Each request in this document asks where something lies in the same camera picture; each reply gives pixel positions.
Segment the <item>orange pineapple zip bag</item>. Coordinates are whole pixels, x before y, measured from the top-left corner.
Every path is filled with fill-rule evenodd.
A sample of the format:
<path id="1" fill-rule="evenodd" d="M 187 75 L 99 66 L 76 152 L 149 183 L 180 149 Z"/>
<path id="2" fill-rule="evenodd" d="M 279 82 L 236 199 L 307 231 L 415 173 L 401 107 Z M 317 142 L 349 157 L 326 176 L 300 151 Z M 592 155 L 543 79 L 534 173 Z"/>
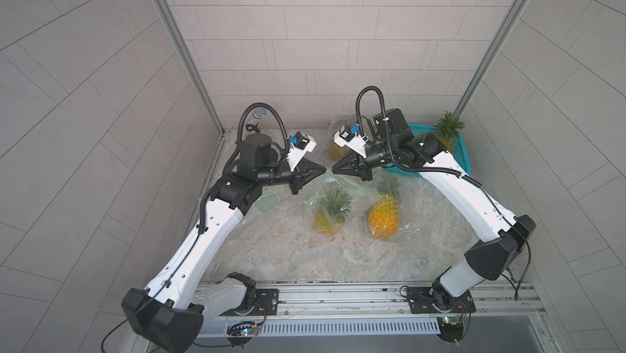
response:
<path id="1" fill-rule="evenodd" d="M 298 209 L 319 234 L 334 236 L 346 223 L 365 216 L 365 211 L 381 196 L 355 179 L 324 174 L 307 187 Z"/>

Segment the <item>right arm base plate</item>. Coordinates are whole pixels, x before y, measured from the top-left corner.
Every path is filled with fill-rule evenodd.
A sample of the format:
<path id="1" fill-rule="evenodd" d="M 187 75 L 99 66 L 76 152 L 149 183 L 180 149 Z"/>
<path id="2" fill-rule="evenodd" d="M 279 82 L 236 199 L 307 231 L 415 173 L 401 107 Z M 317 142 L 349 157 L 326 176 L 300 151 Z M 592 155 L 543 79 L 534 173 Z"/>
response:
<path id="1" fill-rule="evenodd" d="M 475 313 L 476 305 L 471 292 L 468 290 L 458 298 L 443 293 L 441 299 L 437 299 L 432 293 L 430 286 L 403 285 L 399 293 L 410 307 L 412 314 L 459 314 Z"/>

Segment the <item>yellow pineapple zip bag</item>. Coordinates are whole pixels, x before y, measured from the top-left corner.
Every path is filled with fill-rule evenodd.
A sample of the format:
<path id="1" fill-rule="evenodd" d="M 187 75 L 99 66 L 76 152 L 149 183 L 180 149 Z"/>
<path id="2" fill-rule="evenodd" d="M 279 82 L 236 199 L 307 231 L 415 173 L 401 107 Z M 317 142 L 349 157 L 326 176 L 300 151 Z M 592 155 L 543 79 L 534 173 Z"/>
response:
<path id="1" fill-rule="evenodd" d="M 409 238 L 419 231 L 415 217 L 414 190 L 409 178 L 396 173 L 376 174 L 373 189 L 381 197 L 366 211 L 368 230 L 374 237 Z"/>

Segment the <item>zip-top bag green pineapple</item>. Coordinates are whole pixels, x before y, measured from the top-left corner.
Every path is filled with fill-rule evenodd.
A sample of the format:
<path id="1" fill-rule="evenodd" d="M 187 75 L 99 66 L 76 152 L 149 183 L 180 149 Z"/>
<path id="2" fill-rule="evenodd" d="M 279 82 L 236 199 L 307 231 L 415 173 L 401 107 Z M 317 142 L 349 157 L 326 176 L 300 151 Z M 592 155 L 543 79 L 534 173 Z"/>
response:
<path id="1" fill-rule="evenodd" d="M 267 217 L 280 204 L 280 195 L 274 190 L 263 190 L 262 195 L 252 204 L 241 222 L 236 224 L 233 232 L 244 232 L 257 225 L 263 217 Z"/>

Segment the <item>orange pineapple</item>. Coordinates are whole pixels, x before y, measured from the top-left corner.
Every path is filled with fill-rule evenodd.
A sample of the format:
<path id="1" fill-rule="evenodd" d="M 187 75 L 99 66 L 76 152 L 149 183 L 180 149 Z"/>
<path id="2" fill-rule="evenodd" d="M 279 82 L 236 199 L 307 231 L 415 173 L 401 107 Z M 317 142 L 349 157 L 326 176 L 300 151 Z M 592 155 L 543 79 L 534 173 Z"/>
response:
<path id="1" fill-rule="evenodd" d="M 329 190 L 318 202 L 315 228 L 325 235 L 335 235 L 351 213 L 352 198 L 342 188 Z"/>

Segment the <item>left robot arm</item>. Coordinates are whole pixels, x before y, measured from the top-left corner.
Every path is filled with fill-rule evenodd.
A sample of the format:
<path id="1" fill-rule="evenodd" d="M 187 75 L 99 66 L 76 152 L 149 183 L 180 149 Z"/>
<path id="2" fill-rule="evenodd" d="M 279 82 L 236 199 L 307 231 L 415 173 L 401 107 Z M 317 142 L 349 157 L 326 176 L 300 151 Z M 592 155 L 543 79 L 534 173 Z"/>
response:
<path id="1" fill-rule="evenodd" d="M 122 300 L 135 333 L 166 352 L 185 352 L 205 320 L 229 311 L 247 315 L 255 308 L 256 283 L 241 273 L 233 272 L 202 291 L 197 287 L 265 186 L 286 184 L 298 194 L 326 172 L 305 157 L 315 147 L 315 139 L 302 132 L 285 138 L 283 146 L 260 133 L 237 143 L 222 176 L 200 201 L 197 225 L 147 286 L 130 289 Z"/>

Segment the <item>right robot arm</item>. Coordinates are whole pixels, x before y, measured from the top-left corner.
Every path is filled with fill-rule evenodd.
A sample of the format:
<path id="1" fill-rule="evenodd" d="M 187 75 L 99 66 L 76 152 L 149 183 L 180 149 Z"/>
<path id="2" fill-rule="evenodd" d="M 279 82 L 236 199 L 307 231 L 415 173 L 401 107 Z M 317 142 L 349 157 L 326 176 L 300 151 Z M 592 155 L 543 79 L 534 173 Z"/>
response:
<path id="1" fill-rule="evenodd" d="M 517 216 L 493 199 L 456 162 L 432 132 L 414 134 L 397 108 L 375 116 L 378 142 L 369 145 L 360 125 L 343 126 L 334 135 L 350 151 L 335 163 L 336 175 L 369 181 L 373 169 L 394 165 L 417 172 L 432 183 L 461 212 L 478 242 L 432 284 L 425 296 L 439 312 L 452 312 L 456 300 L 484 281 L 495 281 L 523 251 L 536 228 L 527 215 Z"/>

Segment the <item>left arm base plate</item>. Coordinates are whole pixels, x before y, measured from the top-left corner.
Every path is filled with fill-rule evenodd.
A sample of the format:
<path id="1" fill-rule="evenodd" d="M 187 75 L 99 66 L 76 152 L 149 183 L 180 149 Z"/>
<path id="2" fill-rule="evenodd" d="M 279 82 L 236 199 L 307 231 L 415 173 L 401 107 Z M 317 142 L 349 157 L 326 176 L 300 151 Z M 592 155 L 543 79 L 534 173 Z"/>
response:
<path id="1" fill-rule="evenodd" d="M 250 309 L 236 309 L 239 316 L 276 315 L 280 291 L 278 289 L 257 289 Z"/>

